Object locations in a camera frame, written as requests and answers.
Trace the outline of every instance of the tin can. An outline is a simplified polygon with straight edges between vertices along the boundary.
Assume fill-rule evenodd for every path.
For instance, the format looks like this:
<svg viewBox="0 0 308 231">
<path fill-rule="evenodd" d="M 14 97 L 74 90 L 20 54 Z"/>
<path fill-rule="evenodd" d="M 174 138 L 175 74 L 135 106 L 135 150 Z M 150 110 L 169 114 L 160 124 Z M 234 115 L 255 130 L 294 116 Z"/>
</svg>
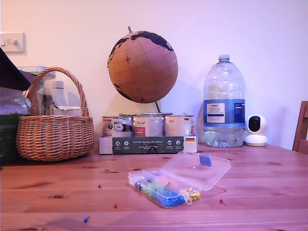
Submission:
<svg viewBox="0 0 308 231">
<path fill-rule="evenodd" d="M 172 113 L 129 113 L 133 117 L 134 137 L 164 136 L 165 116 Z"/>
<path fill-rule="evenodd" d="M 102 137 L 132 137 L 133 121 L 129 116 L 103 116 Z"/>
<path fill-rule="evenodd" d="M 168 115 L 165 117 L 166 136 L 194 136 L 193 115 Z"/>
</svg>

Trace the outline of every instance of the cardboard box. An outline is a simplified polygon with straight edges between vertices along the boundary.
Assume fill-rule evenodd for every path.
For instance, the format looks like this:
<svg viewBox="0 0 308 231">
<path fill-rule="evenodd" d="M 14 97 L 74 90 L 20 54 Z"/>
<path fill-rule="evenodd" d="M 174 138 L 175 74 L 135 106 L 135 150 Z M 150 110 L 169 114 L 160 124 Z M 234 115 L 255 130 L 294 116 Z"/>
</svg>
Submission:
<svg viewBox="0 0 308 231">
<path fill-rule="evenodd" d="M 59 106 L 52 109 L 55 116 L 81 116 L 81 107 Z"/>
<path fill-rule="evenodd" d="M 99 154 L 177 154 L 197 152 L 196 136 L 101 137 Z"/>
</svg>

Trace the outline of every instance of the white camera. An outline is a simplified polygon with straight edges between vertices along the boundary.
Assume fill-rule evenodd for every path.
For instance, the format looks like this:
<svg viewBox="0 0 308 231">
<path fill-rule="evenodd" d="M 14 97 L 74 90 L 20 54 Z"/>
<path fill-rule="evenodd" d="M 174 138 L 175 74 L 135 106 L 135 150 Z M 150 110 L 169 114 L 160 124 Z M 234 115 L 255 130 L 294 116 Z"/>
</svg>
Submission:
<svg viewBox="0 0 308 231">
<path fill-rule="evenodd" d="M 248 146 L 265 146 L 268 138 L 264 135 L 267 128 L 267 122 L 261 115 L 251 115 L 246 123 L 247 136 L 245 144 Z"/>
</svg>

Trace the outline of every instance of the blue push pin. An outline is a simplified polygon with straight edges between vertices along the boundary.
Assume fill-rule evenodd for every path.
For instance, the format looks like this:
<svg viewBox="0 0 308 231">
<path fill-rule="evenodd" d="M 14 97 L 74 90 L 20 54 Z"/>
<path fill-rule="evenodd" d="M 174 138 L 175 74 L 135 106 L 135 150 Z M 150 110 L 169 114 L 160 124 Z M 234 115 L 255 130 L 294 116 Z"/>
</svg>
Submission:
<svg viewBox="0 0 308 231">
<path fill-rule="evenodd" d="M 90 216 L 84 219 L 84 222 L 87 223 Z"/>
</svg>

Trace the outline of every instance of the water bottle label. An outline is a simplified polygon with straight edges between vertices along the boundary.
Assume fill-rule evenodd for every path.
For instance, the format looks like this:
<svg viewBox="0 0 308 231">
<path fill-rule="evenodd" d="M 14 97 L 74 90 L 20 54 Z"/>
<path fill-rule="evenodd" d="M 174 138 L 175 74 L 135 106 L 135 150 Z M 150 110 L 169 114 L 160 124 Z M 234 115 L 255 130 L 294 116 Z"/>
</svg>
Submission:
<svg viewBox="0 0 308 231">
<path fill-rule="evenodd" d="M 245 100 L 204 100 L 204 126 L 244 127 Z"/>
</svg>

